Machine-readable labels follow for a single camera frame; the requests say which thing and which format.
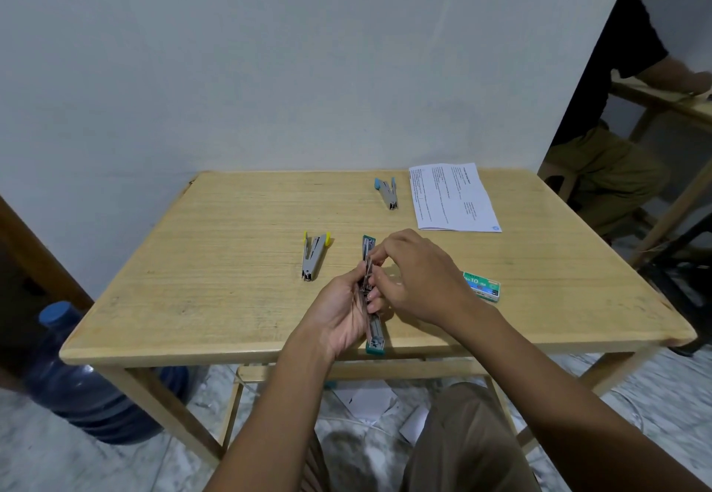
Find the black metal frame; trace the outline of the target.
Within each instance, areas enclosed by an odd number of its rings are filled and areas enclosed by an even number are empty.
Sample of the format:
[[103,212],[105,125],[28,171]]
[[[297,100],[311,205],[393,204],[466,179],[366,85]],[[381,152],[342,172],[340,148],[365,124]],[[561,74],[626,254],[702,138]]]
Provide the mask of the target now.
[[712,247],[684,255],[703,234],[712,236],[712,218],[706,218],[640,267],[638,273],[657,289],[695,330],[696,338],[671,351],[691,358],[705,346],[712,347]]

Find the person's olive trousers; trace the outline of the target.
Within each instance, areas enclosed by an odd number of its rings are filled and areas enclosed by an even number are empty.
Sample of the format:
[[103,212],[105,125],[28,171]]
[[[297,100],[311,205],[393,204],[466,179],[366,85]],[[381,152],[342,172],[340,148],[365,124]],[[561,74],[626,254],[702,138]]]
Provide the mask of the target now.
[[[378,480],[364,471],[363,441],[339,431],[309,441],[297,490],[332,492],[324,447],[353,455],[341,464],[342,484],[364,492]],[[405,463],[398,492],[541,492],[541,487],[501,407],[483,386],[460,382],[434,399],[423,430]]]

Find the person's right hand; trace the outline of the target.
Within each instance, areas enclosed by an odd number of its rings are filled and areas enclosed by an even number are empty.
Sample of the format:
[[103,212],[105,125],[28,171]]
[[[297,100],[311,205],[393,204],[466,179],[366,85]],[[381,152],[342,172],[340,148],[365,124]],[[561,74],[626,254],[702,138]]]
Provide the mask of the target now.
[[407,228],[387,236],[371,251],[373,265],[398,265],[406,295],[381,295],[391,307],[455,336],[481,300],[452,258],[428,238]]

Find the wooden side table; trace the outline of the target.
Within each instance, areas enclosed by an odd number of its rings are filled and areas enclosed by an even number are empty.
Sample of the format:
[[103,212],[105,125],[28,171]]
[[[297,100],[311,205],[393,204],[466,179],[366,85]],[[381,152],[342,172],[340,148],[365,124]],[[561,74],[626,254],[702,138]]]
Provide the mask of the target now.
[[[618,72],[614,71],[610,94],[645,109],[629,136],[630,142],[637,143],[643,139],[654,120],[665,113],[672,113],[690,121],[693,126],[712,137],[712,101],[708,100],[707,93],[683,95],[657,90],[633,77],[622,79]],[[681,224],[710,187],[712,187],[712,155],[662,217],[653,223],[648,234],[632,252],[628,264],[632,268],[639,268],[658,254],[663,240]]]

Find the white paper on floor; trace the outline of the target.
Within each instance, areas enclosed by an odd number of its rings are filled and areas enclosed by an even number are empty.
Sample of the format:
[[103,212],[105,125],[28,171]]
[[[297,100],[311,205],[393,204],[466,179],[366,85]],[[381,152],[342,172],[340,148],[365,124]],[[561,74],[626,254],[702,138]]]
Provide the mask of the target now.
[[329,386],[349,413],[367,425],[375,425],[398,402],[385,380],[338,381]]
[[416,445],[420,435],[422,434],[428,415],[429,407],[420,405],[414,409],[399,429],[400,436],[410,446]]

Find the person's right forearm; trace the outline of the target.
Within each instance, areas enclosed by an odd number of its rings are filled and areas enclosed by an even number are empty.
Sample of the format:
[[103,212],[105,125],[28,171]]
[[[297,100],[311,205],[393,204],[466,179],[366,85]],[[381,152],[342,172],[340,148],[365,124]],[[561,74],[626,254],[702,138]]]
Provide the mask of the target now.
[[441,328],[500,385],[572,492],[712,492],[475,296]]

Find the yellow grey stapler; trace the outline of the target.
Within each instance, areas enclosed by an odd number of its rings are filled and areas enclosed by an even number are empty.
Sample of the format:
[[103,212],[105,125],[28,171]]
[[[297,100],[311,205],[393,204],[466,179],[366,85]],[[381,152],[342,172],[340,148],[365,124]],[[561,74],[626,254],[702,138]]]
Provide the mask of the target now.
[[301,278],[303,281],[313,281],[316,278],[323,256],[331,243],[330,232],[310,237],[307,231],[304,231],[301,262]]

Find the blue water jug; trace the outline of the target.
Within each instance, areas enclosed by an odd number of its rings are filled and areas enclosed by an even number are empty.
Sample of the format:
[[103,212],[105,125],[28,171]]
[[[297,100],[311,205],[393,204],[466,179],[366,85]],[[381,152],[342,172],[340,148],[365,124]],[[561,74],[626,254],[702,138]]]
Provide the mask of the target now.
[[29,397],[99,442],[132,445],[147,441],[163,427],[90,365],[69,365],[59,352],[82,320],[69,302],[45,307],[39,323],[46,334],[22,375]]

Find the beige plastic stool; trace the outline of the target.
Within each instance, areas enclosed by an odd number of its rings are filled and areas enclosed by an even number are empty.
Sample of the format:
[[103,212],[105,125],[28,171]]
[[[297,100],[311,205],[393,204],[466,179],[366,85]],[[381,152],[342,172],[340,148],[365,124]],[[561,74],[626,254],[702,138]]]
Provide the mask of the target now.
[[537,175],[565,202],[570,201],[580,183],[575,172],[547,161],[541,164]]

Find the person's left forearm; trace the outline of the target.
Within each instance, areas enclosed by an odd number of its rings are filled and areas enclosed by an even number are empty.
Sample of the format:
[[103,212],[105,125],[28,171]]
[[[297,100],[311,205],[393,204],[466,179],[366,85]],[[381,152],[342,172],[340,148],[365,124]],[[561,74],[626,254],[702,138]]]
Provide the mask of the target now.
[[290,335],[204,492],[330,492],[315,424],[333,362],[326,330]]

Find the person's left hand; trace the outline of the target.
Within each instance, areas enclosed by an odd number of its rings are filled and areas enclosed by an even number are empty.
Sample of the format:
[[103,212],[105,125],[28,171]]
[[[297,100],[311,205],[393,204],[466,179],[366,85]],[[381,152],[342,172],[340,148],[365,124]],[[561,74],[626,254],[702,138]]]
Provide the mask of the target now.
[[[366,272],[361,261],[350,272]],[[367,311],[378,314],[387,309],[386,300],[378,289],[367,297]],[[315,349],[332,364],[337,357],[366,335],[367,318],[360,300],[338,302],[334,295],[334,279],[319,292],[296,329],[301,346]]]

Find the teal stapler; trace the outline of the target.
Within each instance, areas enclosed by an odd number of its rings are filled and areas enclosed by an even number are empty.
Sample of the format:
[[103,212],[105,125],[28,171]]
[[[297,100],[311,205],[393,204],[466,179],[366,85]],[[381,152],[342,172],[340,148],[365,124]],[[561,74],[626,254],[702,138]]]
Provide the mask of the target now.
[[366,265],[366,272],[363,279],[359,283],[359,289],[362,309],[364,310],[365,316],[367,318],[367,341],[365,345],[366,353],[374,355],[384,355],[385,335],[383,333],[380,316],[376,313],[371,314],[367,311],[367,297],[372,291],[372,285],[369,283],[369,279],[372,274],[372,259],[369,254],[370,251],[375,247],[375,245],[375,238],[368,235],[362,236],[362,260]]

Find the printed white paper sheet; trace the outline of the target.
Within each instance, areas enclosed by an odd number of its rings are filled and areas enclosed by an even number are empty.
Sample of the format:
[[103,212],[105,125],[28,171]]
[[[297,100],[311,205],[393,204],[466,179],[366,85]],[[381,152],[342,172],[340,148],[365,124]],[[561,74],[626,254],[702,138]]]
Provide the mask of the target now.
[[418,229],[501,233],[475,163],[413,166],[409,180]]

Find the blue grey stapler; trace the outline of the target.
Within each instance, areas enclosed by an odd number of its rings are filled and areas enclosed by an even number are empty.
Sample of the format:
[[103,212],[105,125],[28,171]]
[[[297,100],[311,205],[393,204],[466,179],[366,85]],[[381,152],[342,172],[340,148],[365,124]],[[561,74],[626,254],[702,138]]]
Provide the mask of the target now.
[[385,206],[389,210],[398,209],[398,199],[396,193],[396,180],[392,176],[390,181],[375,178],[375,189],[379,192]]

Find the green staple box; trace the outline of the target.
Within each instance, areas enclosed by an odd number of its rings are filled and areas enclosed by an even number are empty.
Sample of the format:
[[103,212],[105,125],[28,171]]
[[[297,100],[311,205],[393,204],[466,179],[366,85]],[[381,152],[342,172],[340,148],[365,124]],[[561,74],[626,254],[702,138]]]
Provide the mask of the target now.
[[462,272],[464,280],[480,298],[490,303],[498,303],[501,298],[501,284],[486,277]]

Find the light wooden table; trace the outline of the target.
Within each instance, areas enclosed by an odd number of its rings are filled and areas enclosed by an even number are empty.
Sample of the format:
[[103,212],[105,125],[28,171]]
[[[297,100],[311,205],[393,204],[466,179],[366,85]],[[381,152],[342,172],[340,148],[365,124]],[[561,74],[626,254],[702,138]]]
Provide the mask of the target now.
[[[218,439],[149,368],[244,367],[267,378],[320,288],[361,259],[362,235],[416,227],[407,171],[387,210],[369,172],[204,172],[175,200],[60,351],[88,364],[210,466],[229,444],[237,385]],[[498,308],[547,354],[602,353],[583,375],[603,395],[694,329],[534,173],[479,169],[501,233],[427,231],[462,271],[498,281]],[[331,233],[303,281],[303,234]]]

